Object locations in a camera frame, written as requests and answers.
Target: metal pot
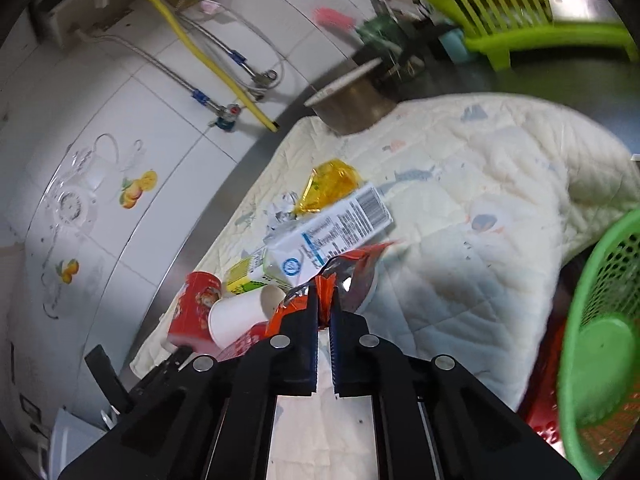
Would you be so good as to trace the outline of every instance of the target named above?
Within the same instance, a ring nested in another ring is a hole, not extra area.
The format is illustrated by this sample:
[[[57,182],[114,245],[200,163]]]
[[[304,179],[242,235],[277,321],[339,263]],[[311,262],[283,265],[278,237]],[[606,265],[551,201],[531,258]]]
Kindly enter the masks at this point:
[[[382,60],[372,59],[316,92],[305,102],[339,135],[366,130],[396,107],[366,77]]]

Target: silver screw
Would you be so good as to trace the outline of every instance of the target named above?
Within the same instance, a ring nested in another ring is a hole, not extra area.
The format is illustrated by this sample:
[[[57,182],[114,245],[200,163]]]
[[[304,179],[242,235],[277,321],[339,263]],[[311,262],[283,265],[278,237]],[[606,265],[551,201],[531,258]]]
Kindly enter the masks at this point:
[[[451,370],[456,365],[453,357],[448,355],[439,355],[436,357],[435,363],[440,370]]]
[[[286,348],[289,343],[291,343],[291,339],[283,334],[278,334],[271,338],[271,346],[274,348]]]
[[[367,348],[373,348],[380,344],[380,339],[373,334],[365,334],[359,339],[359,341],[362,346],[366,346]]]
[[[197,372],[206,372],[213,366],[213,358],[208,355],[200,355],[193,360],[193,369]]]

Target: blue stripe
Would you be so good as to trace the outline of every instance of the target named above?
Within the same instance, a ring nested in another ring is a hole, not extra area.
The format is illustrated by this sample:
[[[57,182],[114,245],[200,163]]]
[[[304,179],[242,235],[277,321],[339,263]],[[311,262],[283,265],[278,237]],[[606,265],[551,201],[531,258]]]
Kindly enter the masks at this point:
[[[302,237],[305,239],[305,242],[309,246],[309,249],[311,249],[313,251],[313,254],[315,254],[316,258],[320,262],[320,265],[324,265],[324,261],[320,257],[320,254],[318,254],[318,251],[316,251],[314,245],[311,243],[311,240],[309,240],[309,237],[305,233],[302,233]]]

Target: yellow hose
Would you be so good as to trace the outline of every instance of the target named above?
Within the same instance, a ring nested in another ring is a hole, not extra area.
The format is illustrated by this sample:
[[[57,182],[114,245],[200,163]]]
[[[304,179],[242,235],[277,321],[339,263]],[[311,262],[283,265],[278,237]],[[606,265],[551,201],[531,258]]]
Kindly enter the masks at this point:
[[[184,46],[187,47],[191,53],[197,57],[201,62],[203,62],[207,68],[209,68],[215,75],[217,75],[222,82],[226,84],[229,88],[232,89],[234,94],[238,96],[238,99],[242,101],[242,103],[246,106],[246,108],[253,114],[255,117],[264,124],[268,129],[272,132],[277,132],[278,127],[273,121],[270,120],[265,114],[260,111],[253,101],[249,98],[247,94],[236,84],[236,82],[231,79],[218,65],[216,65],[209,57],[204,54],[194,43],[191,41],[191,38],[187,36],[178,20],[176,20],[174,14],[167,8],[167,6],[162,3],[160,0],[149,0],[149,2],[162,14],[162,16],[167,20],[171,28],[174,30],[176,36],[180,39],[181,42],[184,43]]]

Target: lime green dish rack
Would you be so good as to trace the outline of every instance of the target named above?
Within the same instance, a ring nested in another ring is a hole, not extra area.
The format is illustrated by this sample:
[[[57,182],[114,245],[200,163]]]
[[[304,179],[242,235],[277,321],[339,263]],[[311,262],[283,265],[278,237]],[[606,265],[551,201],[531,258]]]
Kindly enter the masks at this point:
[[[591,253],[562,340],[560,435],[566,457],[584,480],[600,477],[640,418],[639,330],[636,210],[614,224]]]
[[[466,47],[485,54],[494,70],[511,66],[511,51],[563,45],[624,48],[630,60],[638,60],[622,23],[554,23],[549,0],[427,1],[462,26]]]

